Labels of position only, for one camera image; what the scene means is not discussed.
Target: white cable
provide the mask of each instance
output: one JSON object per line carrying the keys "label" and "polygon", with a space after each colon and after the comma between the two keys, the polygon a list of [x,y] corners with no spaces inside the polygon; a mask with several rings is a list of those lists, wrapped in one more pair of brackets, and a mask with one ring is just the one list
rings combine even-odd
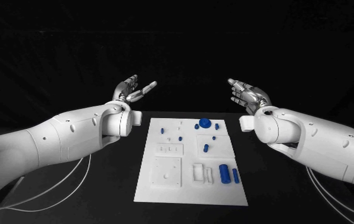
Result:
{"label": "white cable", "polygon": [[20,204],[23,204],[25,202],[29,202],[31,200],[33,200],[35,198],[38,198],[38,197],[41,197],[44,194],[46,194],[57,186],[59,186],[59,184],[67,180],[67,178],[70,177],[70,175],[72,174],[72,172],[75,171],[75,169],[77,169],[77,167],[78,167],[78,165],[80,165],[80,163],[81,163],[81,161],[83,161],[83,159],[84,158],[81,158],[81,160],[80,160],[80,162],[78,162],[78,164],[77,164],[77,166],[75,166],[75,168],[72,169],[72,171],[70,172],[70,174],[65,176],[65,178],[45,191],[45,192],[42,192],[39,195],[36,195],[35,197],[32,197],[32,198],[29,198],[29,199],[26,199],[26,200],[23,200],[22,202],[18,202],[16,204],[12,204],[12,205],[9,205],[9,206],[5,206],[5,207],[0,207],[0,210],[3,210],[3,209],[6,209],[6,208],[9,208],[9,207],[13,207],[13,206],[16,206],[16,205],[20,205]]}
{"label": "white cable", "polygon": [[[88,159],[87,173],[88,173],[88,169],[90,169],[90,164],[91,164],[91,154],[90,154],[90,159]],[[68,195],[68,197],[70,197],[70,196],[75,193],[75,191],[78,190],[78,188],[80,188],[80,186],[81,186],[81,184],[83,184],[83,182],[84,182],[84,180],[85,180],[87,173],[85,173],[85,175],[84,175],[84,178],[83,178],[83,180],[81,180],[81,182],[80,182],[78,187],[77,187],[75,190],[71,192],[71,194]],[[42,211],[42,210],[46,210],[46,209],[49,209],[51,207],[57,206],[62,201],[67,200],[68,197],[65,197],[65,198],[64,198],[57,204],[54,204],[52,206],[49,206],[49,207],[44,208],[44,209],[39,209],[39,210],[22,210],[22,209],[10,208],[12,206],[19,205],[19,204],[13,204],[13,205],[10,205],[10,206],[2,207],[0,209],[9,209],[9,210],[16,210],[16,211],[23,211],[23,212],[36,212],[36,211]]]}
{"label": "white cable", "polygon": [[344,205],[344,204],[340,202],[340,200],[337,200],[337,198],[331,195],[331,193],[325,190],[325,188],[322,187],[322,185],[321,185],[321,183],[320,183],[320,181],[318,181],[318,179],[317,179],[317,177],[315,177],[315,175],[314,175],[312,169],[309,169],[309,172],[311,172],[311,174],[312,174],[312,176],[314,176],[315,182],[318,183],[318,185],[321,186],[322,190],[324,190],[325,193],[330,195],[330,197],[334,199],[334,201],[338,202],[338,203],[348,209],[348,211],[354,212],[354,210],[353,210],[347,205]]}
{"label": "white cable", "polygon": [[312,176],[311,176],[311,174],[309,174],[309,170],[308,170],[308,176],[309,176],[309,179],[311,179],[311,181],[312,181],[312,183],[314,183],[314,186],[315,186],[315,188],[317,188],[317,190],[318,190],[318,192],[320,192],[320,194],[322,195],[322,197],[324,197],[324,199],[325,199],[325,201],[328,202],[328,204],[333,206],[333,208],[335,209],[335,211],[341,214],[341,216],[350,221],[350,223],[353,223],[354,224],[354,221],[353,220],[350,220],[348,219],[348,217],[340,212],[340,210],[334,207],[334,205],[331,204],[331,202],[328,201],[328,199],[327,199],[327,197],[325,197],[325,195],[321,193],[321,190],[320,190],[320,188],[317,187],[317,185],[315,185],[315,181],[314,181],[314,179],[312,179]]}

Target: blue cylinder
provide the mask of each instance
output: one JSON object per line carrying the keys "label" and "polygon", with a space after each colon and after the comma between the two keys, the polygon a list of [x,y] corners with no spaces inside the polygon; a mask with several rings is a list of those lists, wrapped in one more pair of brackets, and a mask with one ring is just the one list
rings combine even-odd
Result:
{"label": "blue cylinder", "polygon": [[208,152],[208,144],[204,145],[204,152]]}
{"label": "blue cylinder", "polygon": [[234,182],[240,183],[239,175],[237,175],[237,169],[233,169],[233,173],[234,173]]}
{"label": "blue cylinder", "polygon": [[203,118],[203,119],[200,120],[200,126],[201,126],[203,128],[210,128],[210,127],[211,127],[211,121],[210,121],[208,118]]}
{"label": "blue cylinder", "polygon": [[230,174],[229,174],[229,168],[227,168],[226,164],[220,165],[220,177],[221,177],[221,182],[224,184],[231,183]]}

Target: table surface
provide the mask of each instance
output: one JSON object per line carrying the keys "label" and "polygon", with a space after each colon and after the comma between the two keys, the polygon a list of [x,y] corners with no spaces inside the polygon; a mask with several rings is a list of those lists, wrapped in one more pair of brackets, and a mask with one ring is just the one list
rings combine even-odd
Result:
{"label": "table surface", "polygon": [[[348,223],[322,199],[305,166],[263,144],[253,132],[242,132],[239,118],[247,114],[143,111],[142,126],[129,137],[93,154],[90,172],[74,195],[41,212],[0,210],[0,223]],[[135,190],[145,153],[150,118],[224,119],[249,206],[136,203]],[[29,173],[6,205],[42,193],[71,172],[78,161],[51,165]],[[35,210],[64,199],[75,189],[88,165],[84,158],[64,183],[16,208]],[[328,191],[353,206],[346,184],[315,174]]]}

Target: white board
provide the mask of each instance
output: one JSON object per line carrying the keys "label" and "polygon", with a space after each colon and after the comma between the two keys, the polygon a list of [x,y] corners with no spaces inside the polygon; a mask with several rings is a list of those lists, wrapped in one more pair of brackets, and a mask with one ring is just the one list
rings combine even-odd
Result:
{"label": "white board", "polygon": [[[233,168],[237,169],[237,163],[226,122],[224,120],[211,120],[210,128],[195,129],[194,126],[198,122],[200,119],[152,118],[135,202],[249,205],[242,176],[239,175],[239,184],[233,180]],[[198,152],[198,144],[203,144],[204,136],[217,137],[214,141],[210,141],[214,146],[210,148],[211,155],[214,154],[210,158],[205,155],[201,157]],[[221,164],[229,166],[231,178],[229,184],[221,183]],[[204,172],[203,182],[200,165],[203,165]]]}

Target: robotic arm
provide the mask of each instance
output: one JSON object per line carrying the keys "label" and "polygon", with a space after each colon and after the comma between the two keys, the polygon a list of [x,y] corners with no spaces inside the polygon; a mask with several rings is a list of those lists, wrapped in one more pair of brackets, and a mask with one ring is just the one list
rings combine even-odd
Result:
{"label": "robotic arm", "polygon": [[269,96],[249,84],[229,79],[231,100],[250,116],[242,131],[255,130],[263,143],[321,174],[354,183],[354,129],[296,111],[272,106]]}
{"label": "robotic arm", "polygon": [[140,126],[142,112],[130,109],[158,85],[140,91],[137,75],[120,82],[113,101],[104,105],[58,114],[38,126],[0,136],[0,189],[31,171],[81,159],[101,150]]}

